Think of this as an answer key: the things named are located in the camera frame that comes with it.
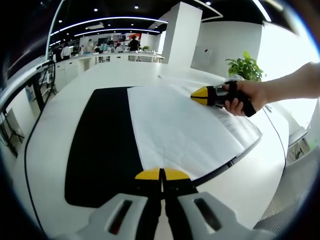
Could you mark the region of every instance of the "green leaves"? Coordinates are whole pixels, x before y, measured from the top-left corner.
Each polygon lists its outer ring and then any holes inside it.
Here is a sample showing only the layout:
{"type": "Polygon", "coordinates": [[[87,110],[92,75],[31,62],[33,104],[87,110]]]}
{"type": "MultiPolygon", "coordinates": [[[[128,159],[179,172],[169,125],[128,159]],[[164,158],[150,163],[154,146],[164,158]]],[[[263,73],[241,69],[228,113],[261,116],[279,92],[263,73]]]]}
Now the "green leaves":
{"type": "Polygon", "coordinates": [[[150,50],[151,48],[150,48],[150,46],[148,46],[148,45],[146,45],[146,46],[144,46],[143,48],[142,48],[142,50],[150,50]]]}
{"type": "Polygon", "coordinates": [[[250,55],[249,55],[249,53],[247,51],[243,52],[243,56],[244,56],[245,59],[251,59],[251,57],[250,57],[250,55]]]}
{"type": "Polygon", "coordinates": [[[255,59],[252,59],[247,51],[243,52],[244,59],[226,59],[228,62],[228,73],[231,77],[233,74],[238,74],[246,80],[251,80],[255,82],[261,82],[262,71],[255,59]]]}

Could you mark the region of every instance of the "white cabinet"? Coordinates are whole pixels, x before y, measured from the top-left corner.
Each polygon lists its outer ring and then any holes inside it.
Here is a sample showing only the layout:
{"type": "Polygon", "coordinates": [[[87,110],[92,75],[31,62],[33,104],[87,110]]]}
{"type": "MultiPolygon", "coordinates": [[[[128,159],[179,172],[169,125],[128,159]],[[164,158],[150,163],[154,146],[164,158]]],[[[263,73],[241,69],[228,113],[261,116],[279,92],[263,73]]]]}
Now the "white cabinet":
{"type": "Polygon", "coordinates": [[[78,64],[79,64],[78,60],[69,60],[64,63],[65,80],[67,85],[71,83],[73,79],[78,77],[79,75],[78,64]]]}
{"type": "Polygon", "coordinates": [[[55,87],[60,92],[79,75],[78,60],[67,60],[55,65],[55,87]]]}
{"type": "Polygon", "coordinates": [[[71,83],[71,81],[73,79],[75,79],[76,77],[78,77],[79,73],[78,73],[78,66],[73,66],[70,67],[68,69],[65,69],[65,81],[66,84],[68,85],[69,83],[71,83]]]}
{"type": "Polygon", "coordinates": [[[55,70],[55,88],[57,92],[60,92],[65,86],[66,82],[66,72],[65,69],[55,70]]]}

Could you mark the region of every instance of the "ceiling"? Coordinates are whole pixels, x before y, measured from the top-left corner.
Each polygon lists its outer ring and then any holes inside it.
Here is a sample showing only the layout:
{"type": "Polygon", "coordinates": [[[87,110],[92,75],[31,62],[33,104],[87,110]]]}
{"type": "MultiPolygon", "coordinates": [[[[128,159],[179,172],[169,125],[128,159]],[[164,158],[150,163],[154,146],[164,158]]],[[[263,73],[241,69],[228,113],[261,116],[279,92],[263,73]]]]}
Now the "ceiling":
{"type": "MultiPolygon", "coordinates": [[[[223,17],[211,19],[206,22],[213,21],[239,21],[255,24],[262,24],[265,20],[261,11],[257,8],[252,0],[182,0],[196,8],[202,9],[202,19],[219,16],[211,9],[203,6],[197,1],[211,2],[211,7],[220,12],[223,17]]],[[[56,18],[56,23],[53,27],[53,33],[65,27],[81,23],[88,20],[109,17],[142,17],[151,19],[168,20],[166,14],[180,0],[65,0],[56,18]]],[[[282,14],[272,5],[265,1],[260,1],[266,9],[273,23],[281,25],[289,29],[282,14]]],[[[55,41],[67,39],[74,40],[82,37],[75,37],[77,34],[91,32],[93,30],[86,27],[97,25],[99,22],[104,24],[101,29],[142,29],[162,32],[166,30],[167,24],[141,19],[109,19],[90,23],[81,24],[61,31],[51,37],[51,43],[55,41]]],[[[101,33],[112,33],[112,31],[104,31],[101,33]]],[[[130,30],[116,30],[117,33],[127,33],[130,30]]],[[[146,31],[133,31],[136,33],[146,33],[146,31]]],[[[86,36],[96,35],[97,33],[86,34],[86,36]]]]}

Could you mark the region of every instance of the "paper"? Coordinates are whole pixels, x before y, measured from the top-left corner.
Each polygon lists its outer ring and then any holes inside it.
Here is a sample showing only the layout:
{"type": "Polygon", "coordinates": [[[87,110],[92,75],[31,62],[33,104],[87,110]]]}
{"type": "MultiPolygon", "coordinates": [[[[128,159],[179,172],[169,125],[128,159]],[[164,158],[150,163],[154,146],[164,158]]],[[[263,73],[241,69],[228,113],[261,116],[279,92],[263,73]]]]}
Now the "paper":
{"type": "Polygon", "coordinates": [[[166,85],[128,89],[133,130],[143,169],[174,168],[198,179],[245,148],[200,105],[166,85]]]}
{"type": "Polygon", "coordinates": [[[224,109],[212,108],[213,114],[246,150],[261,136],[260,130],[247,117],[234,116],[224,109]]]}

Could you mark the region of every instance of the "chair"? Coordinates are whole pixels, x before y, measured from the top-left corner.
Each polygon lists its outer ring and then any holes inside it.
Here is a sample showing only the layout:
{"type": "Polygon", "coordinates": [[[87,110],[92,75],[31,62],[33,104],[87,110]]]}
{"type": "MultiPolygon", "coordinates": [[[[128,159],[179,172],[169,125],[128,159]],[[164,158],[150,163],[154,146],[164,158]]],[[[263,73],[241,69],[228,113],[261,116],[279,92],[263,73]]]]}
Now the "chair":
{"type": "Polygon", "coordinates": [[[254,229],[280,234],[307,198],[319,168],[319,146],[288,165],[270,205],[254,229]]]}

